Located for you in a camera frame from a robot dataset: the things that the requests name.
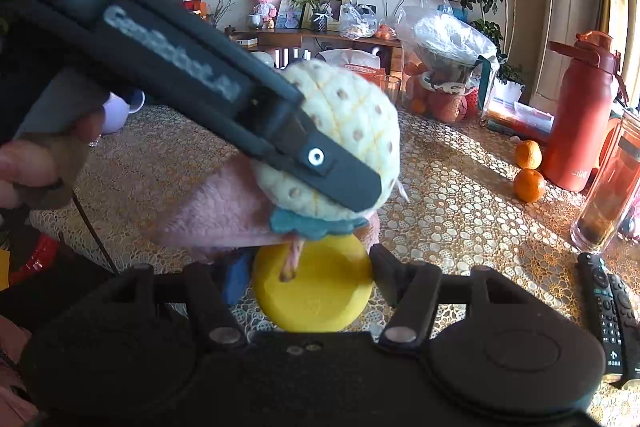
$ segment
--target black vase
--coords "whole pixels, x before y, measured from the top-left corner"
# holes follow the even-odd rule
[[[315,33],[326,33],[326,15],[314,13],[311,20],[311,30]]]

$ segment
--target lace tablecloth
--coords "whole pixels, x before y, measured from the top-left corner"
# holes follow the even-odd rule
[[[428,261],[444,273],[466,275],[478,264],[493,267],[580,321],[574,269],[578,252],[567,240],[583,197],[549,187],[542,200],[524,205],[511,190],[518,169],[506,137],[476,124],[451,128],[405,113],[400,123],[401,178],[410,201],[395,194],[379,211],[385,247],[402,261]],[[77,194],[116,265],[150,263],[156,271],[167,272],[190,263],[184,250],[153,245],[141,230],[234,152],[165,107],[144,108],[130,117],[124,130],[102,137],[78,180]],[[104,265],[74,207],[32,212],[31,221],[54,237],[63,232],[72,248]],[[607,266],[633,290],[637,314],[640,266],[625,254],[629,248],[616,245]],[[251,290],[234,313],[247,329],[273,328]],[[376,291],[350,329],[378,335],[390,314]],[[464,306],[440,306],[434,330],[463,315]],[[635,427],[640,424],[640,391],[602,385],[590,414],[603,426]]]

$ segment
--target transparent cup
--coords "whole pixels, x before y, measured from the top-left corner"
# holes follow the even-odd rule
[[[389,74],[377,74],[373,77],[374,83],[384,92],[393,105],[398,103],[398,94],[402,80]]]
[[[604,165],[571,226],[581,251],[603,253],[634,204],[640,187],[640,120],[625,111]]]

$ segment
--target remote control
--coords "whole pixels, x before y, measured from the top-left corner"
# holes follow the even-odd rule
[[[622,338],[624,363],[620,384],[624,385],[630,380],[640,381],[640,325],[634,315],[625,283],[619,276],[610,274],[609,285],[613,292],[613,300],[616,302]]]
[[[620,381],[623,374],[622,335],[609,277],[604,271],[604,259],[594,253],[581,253],[578,276],[589,329],[602,344],[606,356],[603,380],[607,383]]]

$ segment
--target silver screw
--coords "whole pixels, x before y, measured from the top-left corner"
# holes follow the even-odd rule
[[[397,326],[385,330],[385,337],[396,344],[409,344],[418,338],[415,331],[404,326]]]
[[[299,357],[305,352],[300,346],[289,346],[287,347],[287,353],[293,355],[294,357]]]
[[[314,167],[319,167],[324,163],[324,153],[318,149],[311,149],[309,151],[309,163]]]
[[[242,334],[240,331],[236,330],[236,328],[222,327],[211,331],[209,333],[209,338],[216,344],[229,346],[230,344],[235,344],[239,341],[242,338]]]

